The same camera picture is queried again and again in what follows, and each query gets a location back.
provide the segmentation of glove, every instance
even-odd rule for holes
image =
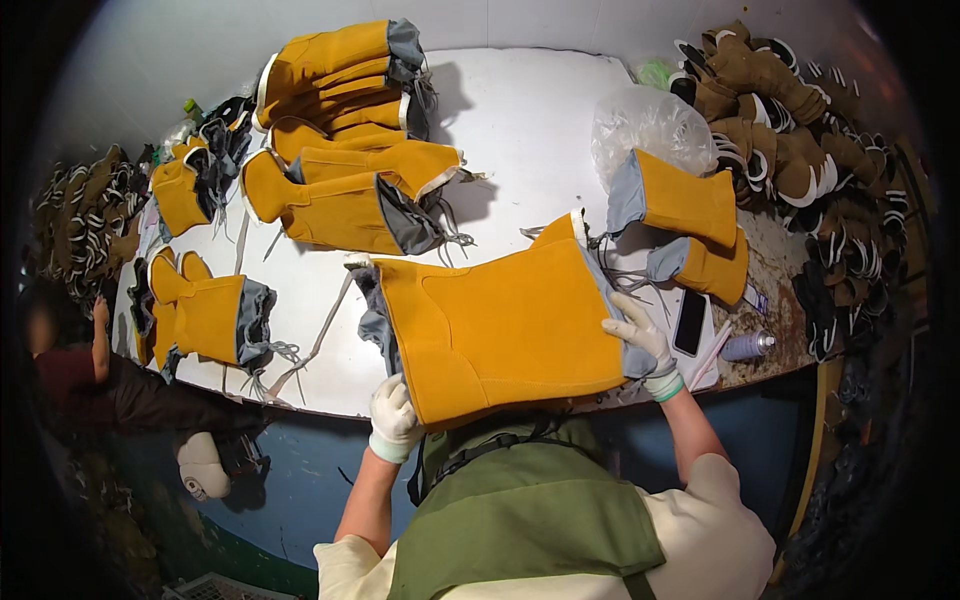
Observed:
[[[410,402],[403,373],[388,377],[373,393],[370,401],[370,449],[383,460],[402,465],[420,438],[423,427]]]
[[[643,387],[657,402],[670,399],[684,388],[684,379],[677,371],[677,361],[670,356],[666,336],[653,324],[639,300],[613,292],[610,301],[623,311],[627,321],[604,319],[603,330],[631,346],[645,349],[657,359],[657,368],[643,380]]]

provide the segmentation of aerosol can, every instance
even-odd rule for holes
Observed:
[[[763,356],[777,344],[777,338],[763,329],[756,333],[746,333],[730,338],[720,350],[720,357],[726,361],[747,360]]]

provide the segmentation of black phone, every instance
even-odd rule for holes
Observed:
[[[707,299],[692,290],[684,290],[680,319],[673,334],[673,347],[687,356],[696,356],[700,347],[700,332],[704,328]]]

